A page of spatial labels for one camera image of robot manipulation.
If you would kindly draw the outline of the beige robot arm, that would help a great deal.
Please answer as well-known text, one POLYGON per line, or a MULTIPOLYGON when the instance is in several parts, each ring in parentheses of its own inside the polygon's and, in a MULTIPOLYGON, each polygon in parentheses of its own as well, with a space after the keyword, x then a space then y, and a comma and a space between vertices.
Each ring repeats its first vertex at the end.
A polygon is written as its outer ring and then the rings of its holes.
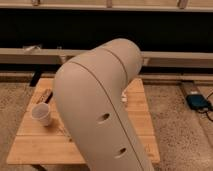
POLYGON ((141 67, 138 46, 114 39, 68 60, 55 75, 57 110, 91 171, 154 171, 121 98, 141 67))

